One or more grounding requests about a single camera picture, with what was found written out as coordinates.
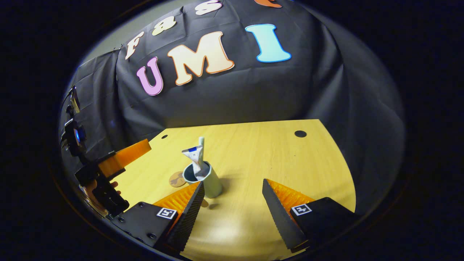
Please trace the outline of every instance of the blue letter i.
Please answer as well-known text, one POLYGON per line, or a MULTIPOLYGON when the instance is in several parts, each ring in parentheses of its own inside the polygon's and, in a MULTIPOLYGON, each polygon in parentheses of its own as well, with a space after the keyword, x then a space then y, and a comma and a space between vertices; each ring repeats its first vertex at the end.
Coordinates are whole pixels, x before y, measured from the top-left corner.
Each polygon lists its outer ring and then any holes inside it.
POLYGON ((277 39, 275 25, 261 24, 245 27, 245 31, 253 33, 258 42, 261 53, 256 59, 262 63, 275 63, 291 58, 291 54, 284 51, 277 39))

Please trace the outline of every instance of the wooden table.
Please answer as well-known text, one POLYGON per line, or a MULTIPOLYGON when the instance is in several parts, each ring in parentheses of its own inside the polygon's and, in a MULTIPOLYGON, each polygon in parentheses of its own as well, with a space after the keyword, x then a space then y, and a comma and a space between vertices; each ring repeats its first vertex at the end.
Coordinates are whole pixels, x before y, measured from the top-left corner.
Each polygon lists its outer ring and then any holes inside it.
POLYGON ((348 166, 319 120, 222 124, 166 129, 149 143, 152 150, 115 178, 132 207, 154 203, 187 186, 169 177, 191 163, 181 151, 205 137, 204 160, 211 163, 223 193, 205 198, 185 250, 194 261, 276 260, 295 255, 285 244, 262 195, 269 178, 309 197, 331 197, 354 212, 356 195, 348 166), (306 137, 297 137, 302 130, 306 137))

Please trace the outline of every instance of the black cloth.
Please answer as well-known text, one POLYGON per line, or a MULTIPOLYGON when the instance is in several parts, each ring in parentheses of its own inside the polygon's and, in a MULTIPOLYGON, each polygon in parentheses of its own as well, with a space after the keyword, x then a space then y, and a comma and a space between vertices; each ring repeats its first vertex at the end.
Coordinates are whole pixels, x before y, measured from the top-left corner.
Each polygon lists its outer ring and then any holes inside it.
MULTIPOLYGON (((94 58, 71 81, 81 102, 76 120, 87 131, 87 157, 95 159, 165 128, 291 119, 319 119, 340 148, 353 176, 356 213, 372 209, 393 183, 402 159, 405 122, 396 86, 387 69, 355 36, 327 17, 293 1, 282 8, 254 1, 220 1, 213 12, 196 15, 199 3, 185 5, 133 32, 120 50, 94 58), (154 26, 173 15, 176 25, 152 36, 154 26), (282 48, 292 58, 262 63, 253 34, 245 27, 274 24, 282 48), (127 43, 144 36, 126 60, 127 43), (177 86, 167 52, 178 45, 196 51, 199 39, 221 31, 221 42, 235 66, 177 86), (148 95, 136 75, 158 57, 164 87, 148 95)), ((64 126, 64 115, 60 124, 64 126)), ((76 158, 63 152, 70 173, 76 158)))

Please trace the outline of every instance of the paper cup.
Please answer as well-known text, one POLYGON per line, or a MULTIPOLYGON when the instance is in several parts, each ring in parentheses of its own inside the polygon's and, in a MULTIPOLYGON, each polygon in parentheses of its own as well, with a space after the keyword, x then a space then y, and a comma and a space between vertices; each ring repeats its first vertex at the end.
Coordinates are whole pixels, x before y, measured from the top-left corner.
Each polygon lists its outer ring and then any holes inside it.
MULTIPOLYGON (((209 164, 209 162, 205 161, 205 163, 209 166, 208 175, 206 175, 205 179, 202 180, 203 185, 205 186, 205 196, 207 198, 214 198, 221 194, 222 184, 218 178, 218 175, 216 175, 216 172, 214 171, 213 167, 209 164)), ((190 165, 188 165, 184 169, 182 176, 189 185, 196 182, 200 182, 193 174, 193 163, 190 163, 190 165)))

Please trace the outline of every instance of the round coaster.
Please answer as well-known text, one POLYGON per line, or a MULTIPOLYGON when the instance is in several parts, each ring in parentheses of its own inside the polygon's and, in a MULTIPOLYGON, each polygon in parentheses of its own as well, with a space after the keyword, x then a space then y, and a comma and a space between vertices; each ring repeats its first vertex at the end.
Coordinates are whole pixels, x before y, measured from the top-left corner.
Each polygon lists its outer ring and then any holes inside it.
POLYGON ((182 171, 178 171, 174 173, 170 178, 169 178, 169 184, 175 188, 181 187, 184 185, 186 182, 184 178, 182 177, 182 171))

